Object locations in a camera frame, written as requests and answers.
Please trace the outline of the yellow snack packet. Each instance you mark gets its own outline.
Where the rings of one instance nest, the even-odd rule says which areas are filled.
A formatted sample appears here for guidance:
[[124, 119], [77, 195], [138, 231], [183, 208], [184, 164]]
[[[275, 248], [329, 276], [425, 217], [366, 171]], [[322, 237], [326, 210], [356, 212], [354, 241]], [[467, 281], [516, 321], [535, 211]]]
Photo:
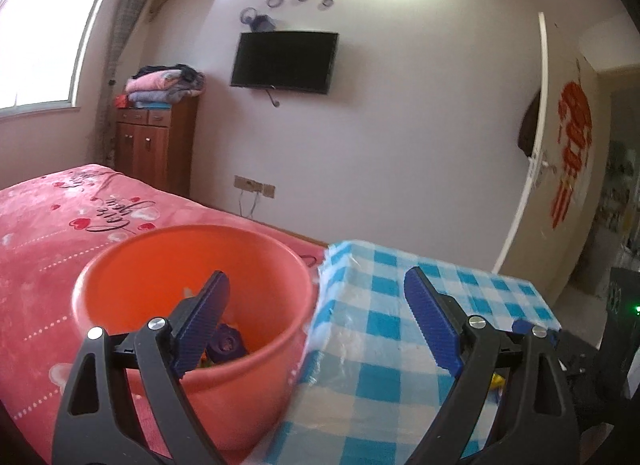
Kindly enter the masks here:
[[500, 390], [506, 385], [506, 378], [498, 373], [493, 373], [489, 385], [490, 390]]

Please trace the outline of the orange plastic bucket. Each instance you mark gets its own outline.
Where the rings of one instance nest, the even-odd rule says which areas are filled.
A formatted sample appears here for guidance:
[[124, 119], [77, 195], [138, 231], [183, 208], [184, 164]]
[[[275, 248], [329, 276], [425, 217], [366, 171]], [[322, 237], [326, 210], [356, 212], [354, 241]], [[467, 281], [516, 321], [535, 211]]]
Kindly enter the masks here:
[[166, 317], [215, 272], [227, 275], [221, 321], [241, 335], [248, 353], [196, 369], [180, 381], [198, 419], [222, 451], [253, 448], [277, 422], [303, 360], [318, 299], [321, 248], [229, 225], [191, 224], [131, 237], [85, 266], [72, 295], [81, 334], [140, 329]]

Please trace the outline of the purple item in bucket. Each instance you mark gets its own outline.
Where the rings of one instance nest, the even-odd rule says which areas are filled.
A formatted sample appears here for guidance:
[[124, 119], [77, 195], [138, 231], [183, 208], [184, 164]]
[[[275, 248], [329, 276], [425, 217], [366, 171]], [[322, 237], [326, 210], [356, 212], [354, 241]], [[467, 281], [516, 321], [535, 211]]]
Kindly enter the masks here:
[[202, 355], [201, 363], [209, 365], [226, 364], [248, 355], [239, 329], [221, 323], [209, 339]]

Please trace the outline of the white door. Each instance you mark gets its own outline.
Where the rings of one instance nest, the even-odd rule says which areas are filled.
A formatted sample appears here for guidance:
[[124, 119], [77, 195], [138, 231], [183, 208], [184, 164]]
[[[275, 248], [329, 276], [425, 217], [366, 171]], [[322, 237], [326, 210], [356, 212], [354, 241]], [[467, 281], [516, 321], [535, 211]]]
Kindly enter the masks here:
[[[605, 125], [598, 116], [598, 75], [575, 43], [543, 13], [538, 14], [541, 46], [541, 84], [532, 155], [510, 230], [494, 271], [532, 283], [547, 303], [555, 303], [568, 281], [589, 231], [592, 214], [588, 194], [597, 169], [606, 159]], [[592, 145], [586, 167], [575, 184], [565, 220], [551, 226], [551, 208], [562, 172], [558, 143], [558, 103], [570, 81], [582, 85], [592, 116]]]

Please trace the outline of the blue checkered tablecloth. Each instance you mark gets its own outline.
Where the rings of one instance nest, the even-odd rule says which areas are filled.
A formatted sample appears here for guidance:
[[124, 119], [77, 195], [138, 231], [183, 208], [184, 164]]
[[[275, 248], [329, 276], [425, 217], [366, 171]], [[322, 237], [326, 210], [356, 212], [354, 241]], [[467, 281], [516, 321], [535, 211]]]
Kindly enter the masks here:
[[507, 331], [558, 329], [533, 284], [363, 241], [331, 245], [291, 403], [251, 464], [402, 464], [454, 380], [437, 366], [404, 296], [420, 267], [437, 292]]

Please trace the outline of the pink heart bedspread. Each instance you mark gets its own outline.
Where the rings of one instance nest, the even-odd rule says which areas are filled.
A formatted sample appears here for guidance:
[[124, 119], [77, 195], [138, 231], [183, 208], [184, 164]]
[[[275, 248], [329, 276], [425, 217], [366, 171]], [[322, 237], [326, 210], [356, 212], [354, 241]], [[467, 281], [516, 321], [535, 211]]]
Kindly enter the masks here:
[[111, 245], [182, 224], [224, 224], [274, 237], [317, 268], [322, 247], [152, 188], [100, 165], [1, 192], [1, 402], [27, 442], [51, 458], [55, 416], [80, 345], [72, 292]]

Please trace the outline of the red door ornament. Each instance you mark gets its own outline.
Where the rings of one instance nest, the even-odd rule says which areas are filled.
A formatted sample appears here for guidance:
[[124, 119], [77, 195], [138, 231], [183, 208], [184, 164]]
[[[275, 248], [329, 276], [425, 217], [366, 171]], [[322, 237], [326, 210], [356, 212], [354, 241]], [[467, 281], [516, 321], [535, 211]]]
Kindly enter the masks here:
[[586, 167], [592, 145], [592, 116], [588, 96], [577, 81], [568, 82], [558, 103], [562, 172], [551, 208], [555, 230], [566, 218], [578, 176]]

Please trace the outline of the brown wooden cabinet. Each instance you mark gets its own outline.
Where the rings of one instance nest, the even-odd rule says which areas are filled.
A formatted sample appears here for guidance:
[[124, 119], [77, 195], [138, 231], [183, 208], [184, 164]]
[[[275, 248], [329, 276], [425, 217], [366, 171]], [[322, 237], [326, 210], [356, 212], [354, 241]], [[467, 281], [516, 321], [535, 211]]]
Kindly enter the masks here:
[[160, 191], [188, 197], [196, 115], [197, 96], [168, 108], [116, 110], [115, 169]]

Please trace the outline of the folded blanket pile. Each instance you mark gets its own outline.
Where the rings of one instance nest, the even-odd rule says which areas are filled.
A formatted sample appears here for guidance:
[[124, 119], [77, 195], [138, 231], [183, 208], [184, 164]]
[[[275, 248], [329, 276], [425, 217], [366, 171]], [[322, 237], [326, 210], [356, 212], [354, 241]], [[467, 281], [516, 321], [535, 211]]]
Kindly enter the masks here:
[[130, 77], [124, 91], [114, 98], [114, 107], [164, 108], [204, 92], [205, 75], [186, 64], [143, 66]]

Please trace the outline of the window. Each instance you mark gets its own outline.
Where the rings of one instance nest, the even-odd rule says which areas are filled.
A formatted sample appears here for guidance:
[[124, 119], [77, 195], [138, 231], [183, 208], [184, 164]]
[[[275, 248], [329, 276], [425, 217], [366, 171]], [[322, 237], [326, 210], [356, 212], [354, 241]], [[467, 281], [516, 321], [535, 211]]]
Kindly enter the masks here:
[[1, 110], [75, 103], [102, 0], [6, 0], [1, 7]]

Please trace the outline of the grey curtain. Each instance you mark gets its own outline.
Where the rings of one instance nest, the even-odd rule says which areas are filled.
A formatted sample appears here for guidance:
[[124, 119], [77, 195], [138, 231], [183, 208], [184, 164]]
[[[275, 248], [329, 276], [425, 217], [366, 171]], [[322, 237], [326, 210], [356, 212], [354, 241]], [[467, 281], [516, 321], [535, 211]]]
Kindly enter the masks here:
[[111, 152], [110, 108], [117, 82], [120, 58], [138, 24], [148, 0], [118, 0], [106, 50], [103, 82], [101, 84], [98, 113], [96, 113], [96, 135], [94, 136], [94, 160], [101, 165], [107, 162]]

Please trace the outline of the wall socket strip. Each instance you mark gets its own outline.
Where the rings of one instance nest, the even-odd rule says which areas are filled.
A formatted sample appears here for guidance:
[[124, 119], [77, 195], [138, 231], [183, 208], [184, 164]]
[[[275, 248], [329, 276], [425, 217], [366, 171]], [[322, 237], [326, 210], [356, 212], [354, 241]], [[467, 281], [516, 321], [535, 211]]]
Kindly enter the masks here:
[[274, 194], [276, 194], [276, 187], [274, 185], [241, 176], [234, 177], [233, 186], [240, 191], [259, 193], [267, 198], [273, 198]]

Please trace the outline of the black wall television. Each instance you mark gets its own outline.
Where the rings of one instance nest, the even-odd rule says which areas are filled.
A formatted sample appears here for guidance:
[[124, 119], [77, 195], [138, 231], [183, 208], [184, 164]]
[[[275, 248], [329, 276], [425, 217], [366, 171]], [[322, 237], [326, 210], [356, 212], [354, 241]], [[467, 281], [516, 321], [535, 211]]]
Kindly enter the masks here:
[[230, 86], [328, 94], [338, 38], [336, 32], [243, 32]]

